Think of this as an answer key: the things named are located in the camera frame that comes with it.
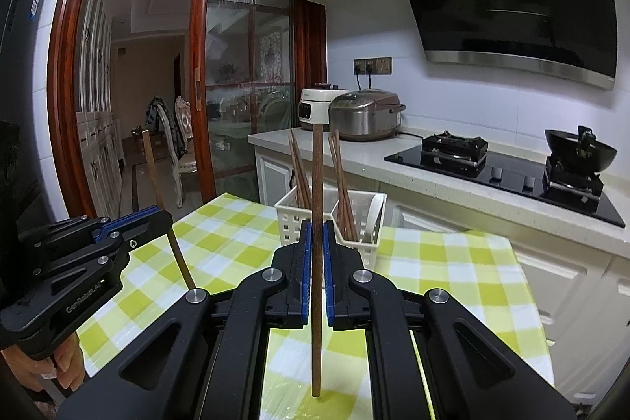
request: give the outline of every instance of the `gas stove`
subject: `gas stove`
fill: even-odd
[[[554,155],[541,164],[489,152],[482,138],[461,138],[445,132],[423,138],[420,146],[385,160],[502,189],[622,228],[626,226],[604,193],[598,175],[568,172]]]

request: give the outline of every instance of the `checkered tablecloth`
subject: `checkered tablecloth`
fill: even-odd
[[[275,209],[229,194],[175,223],[174,231],[195,283],[210,293],[234,288],[269,266],[279,246]],[[507,239],[385,227],[376,272],[412,292],[449,291],[553,383],[543,326]],[[123,290],[79,331],[90,375],[186,291],[166,237],[132,252],[122,281]],[[363,331],[333,332],[325,320],[323,326],[319,399],[310,390],[310,328],[272,330],[262,419],[372,418]]]

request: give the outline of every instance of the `wall socket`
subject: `wall socket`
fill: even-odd
[[[353,73],[356,75],[367,75],[367,67],[371,69],[371,75],[391,75],[392,58],[391,57],[368,57],[367,59],[355,59],[353,64]]]

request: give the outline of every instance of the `black frying pan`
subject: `black frying pan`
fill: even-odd
[[[588,127],[578,127],[577,134],[560,130],[546,130],[547,144],[563,167],[583,176],[604,171],[615,159],[617,151],[600,143]]]

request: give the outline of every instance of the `chair leg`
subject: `chair leg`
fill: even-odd
[[[175,191],[177,192],[177,207],[182,208],[182,204],[184,203],[184,190],[182,189],[182,175],[180,173],[173,173],[173,178],[175,179]]]

